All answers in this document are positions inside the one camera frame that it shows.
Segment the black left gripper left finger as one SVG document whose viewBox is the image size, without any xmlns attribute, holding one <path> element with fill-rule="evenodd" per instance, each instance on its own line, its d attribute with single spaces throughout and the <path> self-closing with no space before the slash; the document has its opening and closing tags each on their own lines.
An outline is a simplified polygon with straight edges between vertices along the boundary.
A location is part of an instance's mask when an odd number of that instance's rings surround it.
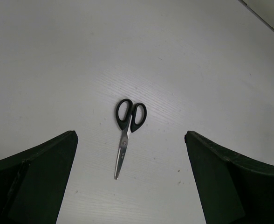
<svg viewBox="0 0 274 224">
<path fill-rule="evenodd" d="M 0 224 L 55 224 L 78 136 L 67 131 L 0 160 Z"/>
</svg>

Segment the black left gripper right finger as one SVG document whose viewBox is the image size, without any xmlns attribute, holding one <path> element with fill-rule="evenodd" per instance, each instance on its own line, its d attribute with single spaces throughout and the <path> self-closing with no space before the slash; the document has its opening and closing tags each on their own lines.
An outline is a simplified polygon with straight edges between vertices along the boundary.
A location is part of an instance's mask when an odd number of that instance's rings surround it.
<svg viewBox="0 0 274 224">
<path fill-rule="evenodd" d="M 195 131 L 185 143 L 208 224 L 274 224 L 274 166 Z"/>
</svg>

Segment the black handled scissors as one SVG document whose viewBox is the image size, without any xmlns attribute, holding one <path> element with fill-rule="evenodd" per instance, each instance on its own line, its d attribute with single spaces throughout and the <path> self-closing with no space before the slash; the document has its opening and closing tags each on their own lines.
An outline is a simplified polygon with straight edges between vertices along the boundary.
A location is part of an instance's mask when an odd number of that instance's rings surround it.
<svg viewBox="0 0 274 224">
<path fill-rule="evenodd" d="M 123 103 L 127 104 L 126 114 L 123 119 L 119 117 L 119 109 Z M 143 118 L 142 120 L 137 123 L 136 116 L 138 107 L 142 107 L 143 110 Z M 123 165 L 124 157 L 126 154 L 126 150 L 128 147 L 128 140 L 129 135 L 136 130 L 138 130 L 146 121 L 147 118 L 147 108 L 143 103 L 136 103 L 134 104 L 130 99 L 125 98 L 122 99 L 117 105 L 115 110 L 115 117 L 116 123 L 118 124 L 120 130 L 122 131 L 119 146 L 118 146 L 118 153 L 116 157 L 116 166 L 114 171 L 114 179 L 117 180 Z"/>
</svg>

